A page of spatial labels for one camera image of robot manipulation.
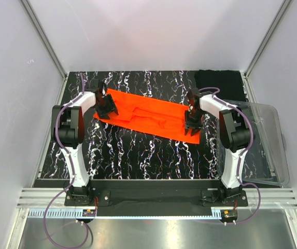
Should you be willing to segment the orange t shirt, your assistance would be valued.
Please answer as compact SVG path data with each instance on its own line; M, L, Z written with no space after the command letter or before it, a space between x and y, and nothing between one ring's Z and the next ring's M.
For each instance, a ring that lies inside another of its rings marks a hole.
M112 96L118 114L111 113L109 119L102 119L95 113L94 118L137 132L191 144L200 143L199 133L185 134L187 106L113 89L108 89L107 93Z

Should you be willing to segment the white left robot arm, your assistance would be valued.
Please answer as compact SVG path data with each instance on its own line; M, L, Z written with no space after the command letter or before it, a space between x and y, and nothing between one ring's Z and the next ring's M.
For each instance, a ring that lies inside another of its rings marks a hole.
M94 108L98 118L109 120L111 114L118 114L116 104L107 93L105 84L95 79L74 99L64 105L55 105L51 113L51 138L58 144L69 170L69 185L65 205L97 205L98 196L86 170L82 144L84 141L84 114Z

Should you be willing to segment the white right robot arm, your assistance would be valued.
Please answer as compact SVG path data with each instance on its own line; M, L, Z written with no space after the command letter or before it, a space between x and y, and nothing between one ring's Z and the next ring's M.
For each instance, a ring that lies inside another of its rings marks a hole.
M246 114L247 107L239 107L217 97L216 87L190 89L187 93L188 109L185 111L185 134L199 133L203 127L205 113L219 120L220 140L225 149L224 169L219 187L203 202L230 205L241 198L243 186L242 170L247 151L254 140L253 128Z

